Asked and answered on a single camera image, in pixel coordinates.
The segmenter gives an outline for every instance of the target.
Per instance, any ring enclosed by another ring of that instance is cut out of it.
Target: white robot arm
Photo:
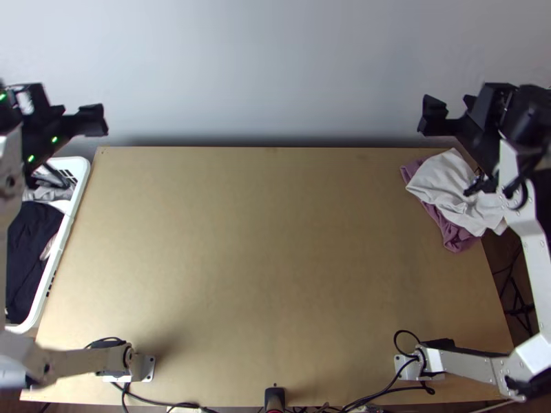
[[[543,226],[551,217],[547,164],[551,91],[486,84],[478,98],[467,96],[465,102],[468,111],[463,118],[446,120],[446,105],[425,96],[419,130],[425,135],[455,135],[488,174],[489,179],[477,181],[466,193],[500,194],[505,220],[521,238],[539,333],[510,354],[458,348],[450,339],[420,342],[413,353],[395,356],[395,369],[414,358],[402,370],[402,380],[429,381],[456,374],[493,384],[505,397],[525,401],[549,391],[551,383],[551,260],[549,226]]]
[[[26,95],[27,108],[19,107],[17,94]],[[21,208],[25,180],[73,136],[107,134],[101,105],[81,107],[75,115],[63,112],[62,106],[50,106],[41,84],[0,85],[0,308],[6,307],[8,227]],[[46,350],[5,326],[2,316],[0,388],[45,386],[87,372],[113,382],[153,378],[155,358],[135,353],[126,341],[101,339],[81,350]]]

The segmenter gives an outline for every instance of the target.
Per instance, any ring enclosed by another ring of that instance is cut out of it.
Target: white wall
[[[17,0],[0,76],[102,102],[111,145],[420,138],[422,96],[551,85],[550,0]]]

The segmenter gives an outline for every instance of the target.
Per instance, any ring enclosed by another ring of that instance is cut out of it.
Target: tan tabletop
[[[392,338],[512,349],[482,249],[454,254],[399,166],[438,149],[100,148],[37,341],[119,336],[158,358],[135,393],[169,402],[342,405],[394,375]],[[378,403],[478,401],[437,393]],[[117,405],[88,374],[22,399]]]

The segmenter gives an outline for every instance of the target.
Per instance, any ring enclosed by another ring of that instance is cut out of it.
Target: floor
[[[520,246],[519,238],[510,230],[507,230],[501,237],[497,237],[493,233],[488,233],[484,236],[483,243],[492,271],[501,270],[507,267],[513,261]],[[526,303],[532,302],[530,283],[528,281],[528,274],[526,273],[526,265],[522,254],[518,256],[518,259],[514,263],[512,274]],[[498,290],[501,290],[507,275],[508,270],[497,273],[494,276]],[[509,286],[504,290],[501,300],[504,310],[512,308],[513,301],[514,289]],[[537,321],[533,312],[530,315],[530,322],[534,330],[537,331]],[[525,328],[515,317],[508,316],[508,325],[515,345],[522,343],[529,337]],[[500,402],[386,406],[385,411],[388,410],[393,413],[469,413],[498,403]],[[129,405],[131,406],[129,408],[131,413],[166,412],[166,409],[163,407],[133,407],[131,403],[129,403]],[[19,401],[17,392],[0,392],[1,412],[42,413],[42,407],[43,404],[41,403]],[[217,410],[220,413],[257,413],[258,408],[225,408]],[[496,411],[497,413],[535,413],[546,410],[551,411],[551,394],[541,397],[540,399],[528,401],[527,403],[515,403],[492,411]],[[52,404],[47,411],[48,413],[120,413],[122,409],[120,406]]]

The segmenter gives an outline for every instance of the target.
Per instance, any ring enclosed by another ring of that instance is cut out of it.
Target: laundry basket
[[[75,184],[75,188],[70,200],[45,202],[62,211],[64,216],[52,248],[50,249],[50,257],[46,262],[46,266],[42,274],[40,284],[37,288],[37,293],[34,296],[29,315],[21,324],[6,324],[7,330],[18,334],[29,331],[40,321],[44,304],[54,283],[57,266],[59,265],[59,260],[63,254],[65,243],[69,238],[69,233],[71,232],[76,211],[79,209],[81,198],[86,187],[86,182],[90,174],[90,163],[81,156],[51,158],[48,160],[48,164],[57,169],[61,175],[65,176],[69,181]]]

